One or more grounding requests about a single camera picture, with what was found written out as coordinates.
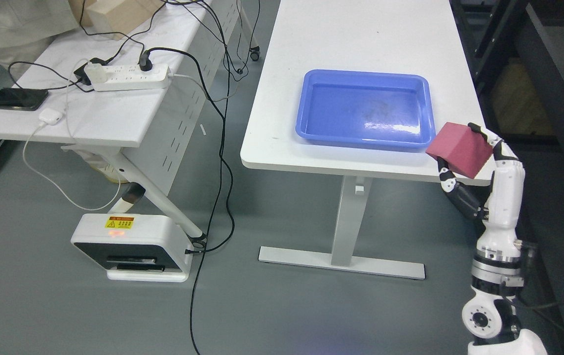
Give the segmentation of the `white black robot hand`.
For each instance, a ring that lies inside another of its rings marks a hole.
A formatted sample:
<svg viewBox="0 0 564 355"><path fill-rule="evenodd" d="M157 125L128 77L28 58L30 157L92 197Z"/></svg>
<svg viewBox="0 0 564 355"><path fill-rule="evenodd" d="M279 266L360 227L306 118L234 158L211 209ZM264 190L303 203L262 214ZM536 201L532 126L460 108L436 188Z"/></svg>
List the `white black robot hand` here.
<svg viewBox="0 0 564 355"><path fill-rule="evenodd" d="M470 188L457 179L460 175L449 169L442 158L435 159L441 188L453 205L469 219L480 219L484 232L477 248L504 251L510 256L521 255L516 225L520 214L525 182L525 168L510 146L493 131L474 123L466 124L483 136L493 148L494 160L491 190L485 202L480 202Z"/></svg>

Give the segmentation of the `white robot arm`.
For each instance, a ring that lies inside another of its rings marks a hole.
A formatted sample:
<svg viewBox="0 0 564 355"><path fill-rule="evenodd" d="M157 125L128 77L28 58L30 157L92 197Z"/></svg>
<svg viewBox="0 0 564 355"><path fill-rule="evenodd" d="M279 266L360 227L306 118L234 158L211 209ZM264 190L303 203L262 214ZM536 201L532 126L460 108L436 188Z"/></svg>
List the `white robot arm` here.
<svg viewBox="0 0 564 355"><path fill-rule="evenodd" d="M520 255L478 248L471 268L474 296L462 308L462 321L473 335L469 355L545 355L540 337L523 328L516 300L525 285Z"/></svg>

